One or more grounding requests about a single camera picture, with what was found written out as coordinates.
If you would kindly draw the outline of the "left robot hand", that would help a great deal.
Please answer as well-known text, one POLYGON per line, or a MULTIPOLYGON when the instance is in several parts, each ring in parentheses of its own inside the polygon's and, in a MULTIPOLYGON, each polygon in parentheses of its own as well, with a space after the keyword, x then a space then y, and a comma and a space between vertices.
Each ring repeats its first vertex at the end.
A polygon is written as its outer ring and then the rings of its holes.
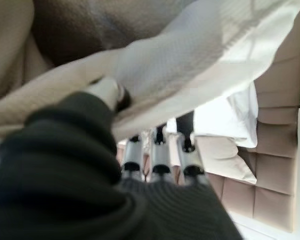
POLYGON ((242 238, 189 137, 181 139, 185 185, 175 183, 162 133, 150 182, 138 136, 118 162, 112 123, 129 104, 125 88, 102 78, 32 113, 0 143, 0 240, 242 238))

